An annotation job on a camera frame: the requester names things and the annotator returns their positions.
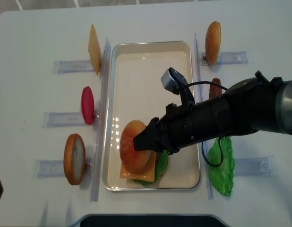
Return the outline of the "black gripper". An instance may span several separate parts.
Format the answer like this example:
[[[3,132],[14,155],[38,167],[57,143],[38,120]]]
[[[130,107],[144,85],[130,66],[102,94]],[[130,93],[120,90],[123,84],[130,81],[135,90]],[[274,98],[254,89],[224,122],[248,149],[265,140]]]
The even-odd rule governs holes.
[[[227,103],[170,104],[165,116],[153,118],[133,139],[133,145],[136,151],[177,153],[184,147],[228,135]]]

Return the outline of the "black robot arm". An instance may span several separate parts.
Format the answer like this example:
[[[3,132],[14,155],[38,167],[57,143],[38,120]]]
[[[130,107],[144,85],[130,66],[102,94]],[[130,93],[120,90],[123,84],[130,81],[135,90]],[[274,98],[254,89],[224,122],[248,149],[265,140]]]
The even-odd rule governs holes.
[[[292,80],[267,80],[261,72],[222,95],[195,103],[190,84],[175,69],[162,76],[163,87],[180,95],[162,118],[153,118],[133,140],[135,150],[169,151],[206,140],[270,131],[292,135]]]

